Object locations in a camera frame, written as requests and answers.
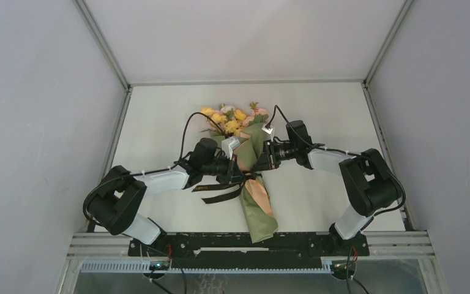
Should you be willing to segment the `yellow flower stem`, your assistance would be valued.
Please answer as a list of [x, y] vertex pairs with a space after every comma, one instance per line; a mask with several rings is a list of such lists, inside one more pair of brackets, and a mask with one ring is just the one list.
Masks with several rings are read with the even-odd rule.
[[240, 132], [246, 128], [242, 126], [242, 121], [247, 114], [239, 108], [236, 108], [234, 113], [229, 116], [212, 107], [203, 107], [200, 113], [207, 116], [208, 128], [204, 131], [213, 135], [239, 136]]

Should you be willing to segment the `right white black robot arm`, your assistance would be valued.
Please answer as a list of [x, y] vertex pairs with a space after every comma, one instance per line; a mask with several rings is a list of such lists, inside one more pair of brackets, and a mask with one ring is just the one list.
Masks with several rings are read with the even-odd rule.
[[344, 182], [349, 206], [329, 227], [332, 252], [344, 255], [353, 248], [353, 239], [373, 220], [384, 213], [400, 209], [406, 192], [377, 149], [352, 153], [313, 143], [301, 120], [287, 123], [288, 139], [266, 140], [252, 170], [277, 169], [284, 160], [294, 159], [309, 170], [324, 170], [340, 176]]

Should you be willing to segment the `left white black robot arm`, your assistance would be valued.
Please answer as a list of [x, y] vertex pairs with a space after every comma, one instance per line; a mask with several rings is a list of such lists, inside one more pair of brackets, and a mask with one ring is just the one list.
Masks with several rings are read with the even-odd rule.
[[150, 254], [160, 255], [167, 246], [164, 230], [138, 212], [145, 196], [191, 187], [223, 190], [244, 180], [237, 157], [225, 154], [213, 139], [202, 138], [168, 168], [132, 173], [121, 165], [113, 167], [86, 196], [83, 214], [111, 235], [129, 236]]

